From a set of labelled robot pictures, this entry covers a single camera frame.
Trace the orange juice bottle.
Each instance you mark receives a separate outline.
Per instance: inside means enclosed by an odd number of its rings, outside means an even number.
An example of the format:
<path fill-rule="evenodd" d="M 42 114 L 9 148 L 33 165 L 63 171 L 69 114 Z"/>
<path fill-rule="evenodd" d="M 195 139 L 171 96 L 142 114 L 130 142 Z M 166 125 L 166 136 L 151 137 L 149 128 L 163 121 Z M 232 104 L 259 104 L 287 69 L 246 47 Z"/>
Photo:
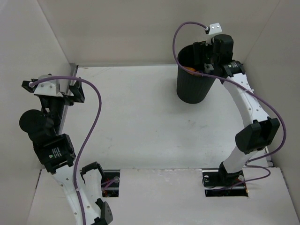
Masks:
<path fill-rule="evenodd" d="M 194 72 L 196 72 L 196 70 L 194 69 L 194 68 L 191 68 L 191 67 L 184 67 L 187 71 L 188 71 L 188 73 L 190 73 L 190 74 L 193 74 Z"/>

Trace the red label clear bottle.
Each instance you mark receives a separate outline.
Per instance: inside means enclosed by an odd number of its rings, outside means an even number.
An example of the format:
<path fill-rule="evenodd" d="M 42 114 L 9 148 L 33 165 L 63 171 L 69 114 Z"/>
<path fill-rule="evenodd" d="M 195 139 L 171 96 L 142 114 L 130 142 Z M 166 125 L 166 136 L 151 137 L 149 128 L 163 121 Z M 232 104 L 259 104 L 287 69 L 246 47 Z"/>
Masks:
<path fill-rule="evenodd" d="M 204 64 L 204 67 L 199 70 L 202 74 L 209 74 L 212 75 L 214 72 L 214 68 L 211 64 Z"/>

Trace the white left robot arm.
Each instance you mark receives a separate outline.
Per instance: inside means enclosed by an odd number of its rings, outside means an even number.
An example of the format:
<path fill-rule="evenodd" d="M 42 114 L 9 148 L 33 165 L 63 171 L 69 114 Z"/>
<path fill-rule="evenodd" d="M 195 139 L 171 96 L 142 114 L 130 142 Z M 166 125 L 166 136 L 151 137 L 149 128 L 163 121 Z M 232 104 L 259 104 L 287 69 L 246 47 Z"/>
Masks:
<path fill-rule="evenodd" d="M 34 152 L 40 163 L 61 186 L 75 216 L 77 225 L 108 225 L 113 221 L 113 214 L 108 202 L 101 198 L 93 200 L 85 185 L 84 175 L 95 187 L 106 182 L 107 176 L 98 162 L 78 168 L 83 152 L 75 153 L 71 139 L 60 133 L 65 106 L 84 103 L 82 83 L 89 85 L 99 94 L 89 81 L 79 77 L 44 75 L 38 79 L 23 81 L 22 87 L 37 96 L 41 110 L 28 110 L 19 120 L 21 130 L 32 141 Z"/>

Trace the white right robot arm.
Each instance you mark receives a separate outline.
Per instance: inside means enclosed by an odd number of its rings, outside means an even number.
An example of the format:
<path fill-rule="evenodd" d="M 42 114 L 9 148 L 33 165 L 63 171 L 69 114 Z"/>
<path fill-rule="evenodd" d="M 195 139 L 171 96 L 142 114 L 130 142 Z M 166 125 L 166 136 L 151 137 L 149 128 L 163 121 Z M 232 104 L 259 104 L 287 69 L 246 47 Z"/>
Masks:
<path fill-rule="evenodd" d="M 235 148 L 221 162 L 218 171 L 203 174 L 203 183 L 208 188 L 241 182 L 243 166 L 258 151 L 271 144 L 280 126 L 279 120 L 271 118 L 254 97 L 243 65 L 233 60 L 233 44 L 230 35 L 218 34 L 206 42 L 204 49 L 209 62 L 205 71 L 222 78 L 221 83 L 233 98 L 244 126 L 235 136 Z"/>

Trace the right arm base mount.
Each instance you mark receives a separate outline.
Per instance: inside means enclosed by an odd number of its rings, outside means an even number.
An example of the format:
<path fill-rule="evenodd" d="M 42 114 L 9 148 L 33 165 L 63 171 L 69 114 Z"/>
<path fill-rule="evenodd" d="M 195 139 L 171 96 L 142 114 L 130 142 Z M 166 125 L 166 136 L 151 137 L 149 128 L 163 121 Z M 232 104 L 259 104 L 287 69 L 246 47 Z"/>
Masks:
<path fill-rule="evenodd" d="M 202 184 L 205 187 L 206 197 L 248 197 L 248 191 L 244 181 L 243 171 L 222 178 L 218 170 L 204 170 L 202 172 Z"/>

